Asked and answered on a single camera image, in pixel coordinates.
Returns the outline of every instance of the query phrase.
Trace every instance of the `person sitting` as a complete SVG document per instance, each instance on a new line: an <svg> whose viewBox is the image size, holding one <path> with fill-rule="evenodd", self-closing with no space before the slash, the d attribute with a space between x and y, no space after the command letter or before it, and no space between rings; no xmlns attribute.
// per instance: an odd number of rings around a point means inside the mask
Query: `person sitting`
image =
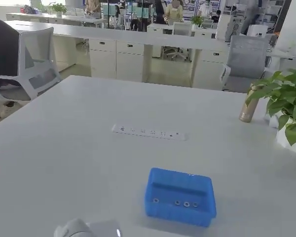
<svg viewBox="0 0 296 237"><path fill-rule="evenodd" d="M173 0L167 5L165 20L169 25L173 25L173 22L183 21L183 7L178 0Z"/></svg>
<svg viewBox="0 0 296 237"><path fill-rule="evenodd" d="M210 0L205 0L205 3L200 5L197 15L205 18L211 18L213 14L213 8L210 3Z"/></svg>
<svg viewBox="0 0 296 237"><path fill-rule="evenodd" d="M212 16L212 20L214 21L214 23L218 23L221 13L222 13L222 11L217 10L216 16Z"/></svg>

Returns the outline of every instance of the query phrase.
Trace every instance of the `blue basket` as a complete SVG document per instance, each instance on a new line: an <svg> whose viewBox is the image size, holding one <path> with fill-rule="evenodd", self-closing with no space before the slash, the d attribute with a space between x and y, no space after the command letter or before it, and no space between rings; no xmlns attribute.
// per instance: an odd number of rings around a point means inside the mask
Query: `blue basket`
<svg viewBox="0 0 296 237"><path fill-rule="evenodd" d="M216 217L209 177L152 168L145 194L146 215L208 227Z"/></svg>

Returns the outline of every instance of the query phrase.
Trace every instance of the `thermos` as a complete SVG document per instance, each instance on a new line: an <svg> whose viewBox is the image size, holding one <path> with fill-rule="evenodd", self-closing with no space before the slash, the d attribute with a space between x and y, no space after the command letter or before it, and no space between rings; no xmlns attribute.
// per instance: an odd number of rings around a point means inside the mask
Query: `thermos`
<svg viewBox="0 0 296 237"><path fill-rule="evenodd" d="M251 84L250 87L251 89L248 92L246 100L249 98L250 95L252 95L253 92L261 89L261 86L256 86L253 84ZM251 122L253 114L255 113L256 107L258 105L259 99L252 99L248 105L246 105L246 100L242 107L239 119L243 122Z"/></svg>

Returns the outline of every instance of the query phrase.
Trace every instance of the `power outlet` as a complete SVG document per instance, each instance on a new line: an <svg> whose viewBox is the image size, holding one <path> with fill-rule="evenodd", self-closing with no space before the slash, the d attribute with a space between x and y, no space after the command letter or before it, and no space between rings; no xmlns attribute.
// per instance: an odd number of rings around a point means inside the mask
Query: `power outlet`
<svg viewBox="0 0 296 237"><path fill-rule="evenodd" d="M113 132L124 133L129 135L164 138L169 140L185 141L186 135L180 132L166 132L161 130L135 128L129 125L115 124L112 129Z"/></svg>

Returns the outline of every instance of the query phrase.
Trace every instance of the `potted plant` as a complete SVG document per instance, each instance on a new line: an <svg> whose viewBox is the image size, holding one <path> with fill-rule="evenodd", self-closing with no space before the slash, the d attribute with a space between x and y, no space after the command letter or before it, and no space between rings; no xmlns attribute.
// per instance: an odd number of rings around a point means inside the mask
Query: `potted plant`
<svg viewBox="0 0 296 237"><path fill-rule="evenodd" d="M269 98L266 112L272 117L278 116L278 133L276 140L283 147L296 152L296 70L290 73L275 72L268 79L257 80L254 85L263 86L246 100Z"/></svg>
<svg viewBox="0 0 296 237"><path fill-rule="evenodd" d="M195 27L201 27L203 20L204 18L202 16L193 16L191 22Z"/></svg>
<svg viewBox="0 0 296 237"><path fill-rule="evenodd" d="M53 4L52 6L53 11L56 13L57 16L62 16L67 12L66 7L62 3Z"/></svg>

